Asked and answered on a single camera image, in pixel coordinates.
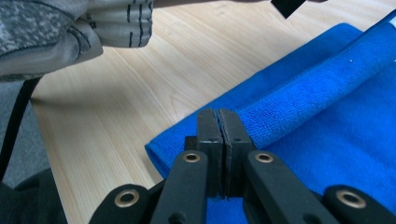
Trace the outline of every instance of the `glove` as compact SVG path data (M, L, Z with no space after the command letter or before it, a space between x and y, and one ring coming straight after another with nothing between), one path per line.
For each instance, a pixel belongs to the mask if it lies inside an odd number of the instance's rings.
M0 81L42 77L103 53L144 47L152 0L0 1Z

